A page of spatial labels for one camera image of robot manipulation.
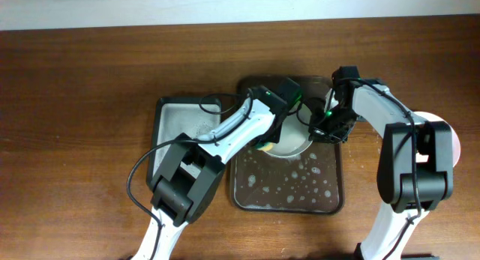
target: soap suds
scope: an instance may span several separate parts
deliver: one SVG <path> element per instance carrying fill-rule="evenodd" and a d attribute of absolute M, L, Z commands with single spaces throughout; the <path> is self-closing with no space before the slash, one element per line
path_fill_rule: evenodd
<path fill-rule="evenodd" d="M 250 177 L 248 177 L 248 186 L 252 187 L 255 184 L 255 181 L 256 181 L 255 175 L 250 175 Z"/>
<path fill-rule="evenodd" d="M 312 167 L 312 172 L 315 173 L 315 174 L 320 174 L 320 168 Z"/>

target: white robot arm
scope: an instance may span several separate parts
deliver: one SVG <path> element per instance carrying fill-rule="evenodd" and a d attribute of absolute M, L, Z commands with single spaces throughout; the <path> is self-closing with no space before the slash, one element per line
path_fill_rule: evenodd
<path fill-rule="evenodd" d="M 383 202 L 370 234 L 357 246 L 354 258 L 399 259 L 419 221 L 452 194 L 452 133 L 445 122 L 430 123 L 394 102 L 389 88 L 379 80 L 360 79 L 356 67 L 341 67 L 332 78 L 329 103 L 321 116 L 316 111 L 310 119 L 312 140 L 346 141 L 357 119 L 368 121 L 384 138 L 377 175 Z M 155 246 L 155 241 L 160 228 L 152 219 L 134 260 L 168 259 L 183 229 L 210 204 L 225 164 L 252 140 L 265 144 L 274 139 L 272 135 L 280 132 L 277 129 L 301 93 L 294 82 L 283 83 L 276 92 L 263 86 L 252 89 L 250 98 L 218 128 L 198 139 L 180 135 L 180 141 L 169 148 L 148 184 L 154 194 L 151 212 L 162 222 L 159 245 Z M 420 139 L 416 142 L 410 137 L 412 128 Z M 185 139 L 199 143 L 182 143 Z M 412 174 L 413 148 L 429 156 L 426 163 L 413 161 L 418 177 Z M 196 165 L 200 175 L 191 177 L 181 163 Z M 417 178 L 415 193 L 412 180 Z M 415 197 L 419 197 L 420 207 Z M 154 258 L 150 259 L 155 247 Z"/>

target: wood grain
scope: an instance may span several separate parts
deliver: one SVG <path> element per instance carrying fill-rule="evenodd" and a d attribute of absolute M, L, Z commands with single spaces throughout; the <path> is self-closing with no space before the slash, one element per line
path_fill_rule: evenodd
<path fill-rule="evenodd" d="M 125 193 L 160 97 L 234 91 L 249 74 L 328 76 L 356 64 L 462 144 L 453 196 L 405 253 L 480 257 L 480 16 L 340 19 L 0 32 L 0 256 L 119 259 L 149 218 Z M 358 124 L 343 145 L 346 201 L 332 217 L 235 208 L 226 179 L 174 259 L 304 259 L 351 253 L 380 204 L 380 141 Z M 148 203 L 146 168 L 133 192 Z"/>

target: pink object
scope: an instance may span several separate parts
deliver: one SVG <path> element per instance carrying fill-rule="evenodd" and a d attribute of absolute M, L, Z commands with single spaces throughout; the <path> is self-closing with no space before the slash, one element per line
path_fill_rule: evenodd
<path fill-rule="evenodd" d="M 441 118 L 441 117 L 439 117 L 435 114 L 428 113 L 428 112 L 415 112 L 415 114 L 417 114 L 418 116 L 420 116 L 422 118 L 426 118 L 428 121 L 445 121 L 443 118 Z M 451 143 L 453 144 L 453 166 L 456 166 L 457 163 L 458 163 L 458 160 L 460 159 L 460 151 L 461 151 L 460 139 L 458 138 L 458 135 L 455 132 L 455 130 L 453 129 L 453 127 L 450 126 L 450 128 L 451 128 L 451 132 L 452 132 Z M 423 160 L 424 159 L 422 159 L 422 155 L 417 154 L 417 161 L 420 162 L 420 161 L 423 161 Z"/>

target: dark tray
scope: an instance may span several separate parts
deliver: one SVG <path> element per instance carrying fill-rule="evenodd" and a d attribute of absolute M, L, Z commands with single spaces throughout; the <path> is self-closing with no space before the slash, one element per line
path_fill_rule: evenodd
<path fill-rule="evenodd" d="M 249 76 L 239 89 L 264 85 L 274 89 L 284 76 Z M 305 97 L 324 97 L 331 80 L 319 76 L 290 76 Z M 232 159 L 230 195 L 246 211 L 335 214 L 344 205 L 341 147 L 312 145 L 289 159 L 271 157 L 245 147 Z"/>

